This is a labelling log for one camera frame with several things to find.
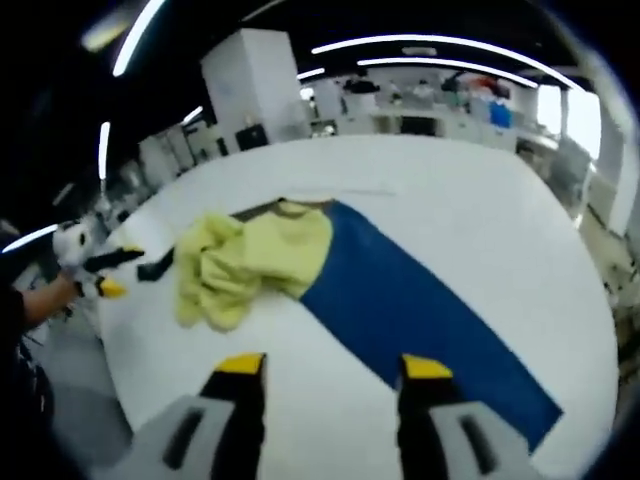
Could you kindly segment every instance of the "gray floor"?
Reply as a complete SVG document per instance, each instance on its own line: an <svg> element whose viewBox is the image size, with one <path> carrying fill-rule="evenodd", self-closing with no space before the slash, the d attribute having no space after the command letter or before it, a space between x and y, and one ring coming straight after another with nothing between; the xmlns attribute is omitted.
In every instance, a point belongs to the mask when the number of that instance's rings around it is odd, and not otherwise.
<svg viewBox="0 0 640 480"><path fill-rule="evenodd" d="M88 324L51 321L43 346L26 344L51 380L54 429L86 468L113 465L131 443L100 341Z"/></svg>

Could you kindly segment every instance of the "black ceiling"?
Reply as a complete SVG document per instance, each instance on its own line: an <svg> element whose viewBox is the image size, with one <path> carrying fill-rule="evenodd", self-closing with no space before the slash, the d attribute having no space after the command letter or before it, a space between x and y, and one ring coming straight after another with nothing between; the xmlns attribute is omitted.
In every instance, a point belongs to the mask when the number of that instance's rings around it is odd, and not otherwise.
<svg viewBox="0 0 640 480"><path fill-rule="evenodd" d="M402 44L362 46L312 55L313 47L390 33L460 36L493 43L548 65L575 65L543 14L524 0L458 0L380 4L347 0L286 0L255 18L242 18L264 0L167 0L145 32L127 72L111 76L124 35L98 53L79 44L84 31L114 8L140 11L144 0L17 4L5 23L11 54L4 111L8 128L2 163L0 217L30 230L55 218L51 200L69 181L96 183L99 126L112 123L109 165L136 153L137 142L208 105L199 59L240 27L289 32L300 71L353 69L355 61L400 56ZM487 52L436 45L438 57L472 61L511 72L523 66Z"/></svg>

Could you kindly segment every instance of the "person's arm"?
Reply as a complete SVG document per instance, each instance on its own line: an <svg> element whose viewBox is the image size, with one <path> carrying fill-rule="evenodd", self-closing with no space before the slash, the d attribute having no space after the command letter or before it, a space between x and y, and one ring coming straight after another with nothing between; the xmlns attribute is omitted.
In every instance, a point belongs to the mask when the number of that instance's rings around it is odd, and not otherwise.
<svg viewBox="0 0 640 480"><path fill-rule="evenodd" d="M73 280L62 273L45 287L21 293L24 301L26 330L37 327L78 296Z"/></svg>

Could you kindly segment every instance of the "white table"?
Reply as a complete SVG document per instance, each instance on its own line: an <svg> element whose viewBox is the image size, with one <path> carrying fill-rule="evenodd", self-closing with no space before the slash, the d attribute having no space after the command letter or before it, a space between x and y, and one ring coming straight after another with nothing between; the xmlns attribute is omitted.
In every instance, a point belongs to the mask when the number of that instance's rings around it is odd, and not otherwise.
<svg viewBox="0 0 640 480"><path fill-rule="evenodd" d="M208 209L282 195L333 196L428 265L517 353L564 410L533 457L582 471L617 395L613 320L598 273L552 193L514 154L445 139L350 136L277 144L201 165L136 211L110 241L149 261ZM419 218L411 223L410 217ZM269 354L265 479L400 478L396 398L295 301L263 296L234 332L174 321L174 277L100 305L118 397L134 430L195 394L223 358Z"/></svg>

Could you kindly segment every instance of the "led light strip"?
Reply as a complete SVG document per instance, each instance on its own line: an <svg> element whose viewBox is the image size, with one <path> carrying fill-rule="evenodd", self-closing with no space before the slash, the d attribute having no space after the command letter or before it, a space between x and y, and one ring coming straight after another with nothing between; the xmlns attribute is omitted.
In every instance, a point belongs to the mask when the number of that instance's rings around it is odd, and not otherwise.
<svg viewBox="0 0 640 480"><path fill-rule="evenodd" d="M50 233L55 232L58 229L58 224L49 225L48 227L41 228L40 230L36 230L35 232L31 232L24 237L19 238L15 242L10 243L6 247L2 249L2 253L10 252L11 250L15 250L16 248L20 248L27 243L33 242L34 240L44 237L45 235L49 235Z"/></svg>
<svg viewBox="0 0 640 480"><path fill-rule="evenodd" d="M524 85L525 87L538 87L537 83L532 82L531 80L527 80L526 78L520 77L518 75L514 75L513 73L504 72L502 70L498 70L497 68L485 67L484 65L478 65L476 63L460 62L458 60L444 60L441 58L425 57L372 58L370 60L360 60L358 62L358 65L386 65L393 63L425 63L428 65L444 65L447 67L468 68L470 70L478 70L480 72L497 75L498 77L503 77L508 80L517 82L521 85Z"/></svg>
<svg viewBox="0 0 640 480"><path fill-rule="evenodd" d="M125 72L127 65L129 64L129 60L131 60L133 52L142 38L142 34L147 29L149 23L151 23L151 20L153 20L153 17L158 13L158 10L160 10L160 7L164 2L165 0L150 0L142 9L142 12L140 12L136 22L133 24L133 27L129 30L129 34L120 49L120 53L118 53L116 64L113 67L114 77L119 77Z"/></svg>
<svg viewBox="0 0 640 480"><path fill-rule="evenodd" d="M477 40L467 40L466 38L458 38L458 37L447 37L443 35L416 35L416 34L404 34L404 35L378 35L374 37L363 37L363 38L355 38L353 40L345 40L343 42L330 43L328 45L323 45L322 47L317 47L311 50L311 53L314 55L318 53L329 52L331 50L338 50L340 48L353 47L356 45L366 45L370 43L382 43L382 42L433 42L433 43L448 43L452 45L463 45L465 47L478 48L480 50L486 50L488 52L496 53L498 55L503 55L505 57L512 58L519 62L522 62L531 67L537 68L538 70L550 75L557 80L561 81L565 85L570 88L575 88L576 90L584 90L580 85L575 83L573 80L565 77L563 74L554 70L553 68L545 65L544 63L540 63L533 58L527 57L526 55L522 55L520 53L507 50L506 48L498 47L496 45L491 45L490 43L479 42Z"/></svg>
<svg viewBox="0 0 640 480"><path fill-rule="evenodd" d="M304 80L305 78L313 77L324 73L324 68L316 68L315 70L309 70L308 72L298 74L298 80Z"/></svg>
<svg viewBox="0 0 640 480"><path fill-rule="evenodd" d="M111 123L104 122L100 126L100 144L98 145L98 178L107 178L107 146L109 145L109 131Z"/></svg>
<svg viewBox="0 0 640 480"><path fill-rule="evenodd" d="M187 115L186 117L184 117L184 119L182 119L182 125L186 125L187 123L189 123L191 120L193 120L194 118L196 118L196 116L198 116L200 113L202 113L202 107L198 107L195 110L193 110L189 115Z"/></svg>

